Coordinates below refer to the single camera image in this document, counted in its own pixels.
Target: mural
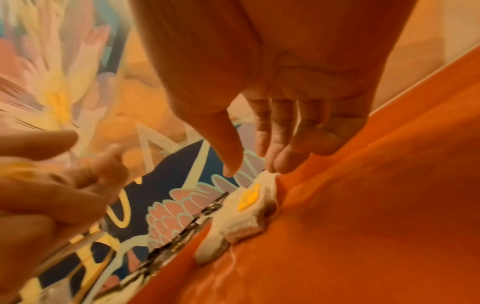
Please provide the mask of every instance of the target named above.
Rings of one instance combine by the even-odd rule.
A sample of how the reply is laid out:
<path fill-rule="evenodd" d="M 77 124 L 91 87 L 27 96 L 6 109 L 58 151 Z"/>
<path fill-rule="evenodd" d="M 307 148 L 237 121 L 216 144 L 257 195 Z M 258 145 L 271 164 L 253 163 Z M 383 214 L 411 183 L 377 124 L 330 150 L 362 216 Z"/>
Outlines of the mural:
<path fill-rule="evenodd" d="M 213 197 L 248 186 L 264 169 L 245 100 L 229 108 L 245 157 L 234 178 L 207 142 L 168 109 L 124 0 L 0 2 L 0 132 L 75 130 L 78 143 L 50 161 L 77 165 L 113 142 L 127 147 L 131 184 L 90 233 L 107 233 L 30 280 L 21 301 L 68 284 L 75 303 L 135 271 Z M 85 235 L 78 235 L 77 242 Z"/>

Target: human hand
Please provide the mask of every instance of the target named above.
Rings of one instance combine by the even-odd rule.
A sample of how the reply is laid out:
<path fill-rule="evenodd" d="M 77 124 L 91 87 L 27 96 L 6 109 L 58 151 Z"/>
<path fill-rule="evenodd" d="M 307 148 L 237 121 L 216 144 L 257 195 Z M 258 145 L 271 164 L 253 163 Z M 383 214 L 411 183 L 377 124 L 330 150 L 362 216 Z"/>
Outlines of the human hand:
<path fill-rule="evenodd" d="M 74 132 L 0 136 L 0 303 L 12 300 L 49 254 L 102 218 L 127 180 L 115 146 L 81 168 L 49 172 L 35 163 L 76 141 Z"/>
<path fill-rule="evenodd" d="M 416 0 L 130 0 L 174 113 L 243 161 L 227 107 L 242 93 L 270 172 L 330 155 L 366 123 L 385 61 Z M 301 117 L 298 130 L 297 105 Z"/>

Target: painted wall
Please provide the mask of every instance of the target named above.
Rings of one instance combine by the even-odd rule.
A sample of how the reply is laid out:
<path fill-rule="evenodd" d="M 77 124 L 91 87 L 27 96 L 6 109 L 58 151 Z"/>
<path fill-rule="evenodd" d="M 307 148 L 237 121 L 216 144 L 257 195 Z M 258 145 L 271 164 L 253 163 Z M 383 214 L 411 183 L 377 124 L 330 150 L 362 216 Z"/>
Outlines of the painted wall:
<path fill-rule="evenodd" d="M 470 13 L 469 22 L 462 13 L 474 1 L 461 0 L 460 8 L 454 2 L 420 0 L 389 59 L 375 107 L 480 38 L 478 15 Z M 181 231 L 212 198 L 248 186 L 263 170 L 263 160 L 252 152 L 249 108 L 242 97 L 229 108 L 245 159 L 241 172 L 226 179 L 208 143 L 168 109 L 125 0 L 1 4 L 0 132 L 76 130 L 78 144 L 52 161 L 57 165 L 81 163 L 113 142 L 128 147 L 124 159 L 132 183 L 108 210 L 108 235 L 32 279 L 21 292 L 25 302 L 32 302 L 43 288 L 68 278 L 75 301 L 90 303 L 134 271 L 150 249 Z M 454 13 L 446 13 L 452 6 Z M 457 39 L 458 32 L 468 37 Z"/>

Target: painted flower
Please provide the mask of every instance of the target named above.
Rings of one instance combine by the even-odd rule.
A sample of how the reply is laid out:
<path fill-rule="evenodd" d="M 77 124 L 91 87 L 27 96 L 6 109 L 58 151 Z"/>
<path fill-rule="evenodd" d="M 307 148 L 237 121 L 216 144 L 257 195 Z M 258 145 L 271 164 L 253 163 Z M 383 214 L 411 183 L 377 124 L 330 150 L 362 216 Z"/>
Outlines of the painted flower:
<path fill-rule="evenodd" d="M 95 26 L 93 0 L 65 3 L 25 0 L 9 12 L 26 35 L 7 35 L 17 71 L 0 69 L 0 113 L 11 130 L 77 131 L 72 152 L 80 157 L 112 100 L 116 79 L 98 74 L 110 28 Z"/>
<path fill-rule="evenodd" d="M 245 151 L 243 164 L 234 176 L 237 185 L 249 187 L 264 170 L 264 160 L 252 151 Z M 212 201 L 225 192 L 232 193 L 238 187 L 217 174 L 211 177 L 213 185 L 198 183 L 195 189 L 173 189 L 172 199 L 155 202 L 148 208 L 148 249 L 152 250 L 170 242 Z"/>

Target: orange surface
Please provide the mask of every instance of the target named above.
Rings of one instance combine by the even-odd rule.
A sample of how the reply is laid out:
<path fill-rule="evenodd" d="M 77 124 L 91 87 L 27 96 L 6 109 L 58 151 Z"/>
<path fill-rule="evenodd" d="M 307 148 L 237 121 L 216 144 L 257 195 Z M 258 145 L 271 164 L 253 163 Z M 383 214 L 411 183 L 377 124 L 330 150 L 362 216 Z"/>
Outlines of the orange surface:
<path fill-rule="evenodd" d="M 131 303 L 480 303 L 479 67 L 477 49 L 375 114 L 278 181 L 264 234 L 203 267 L 192 244 Z"/>

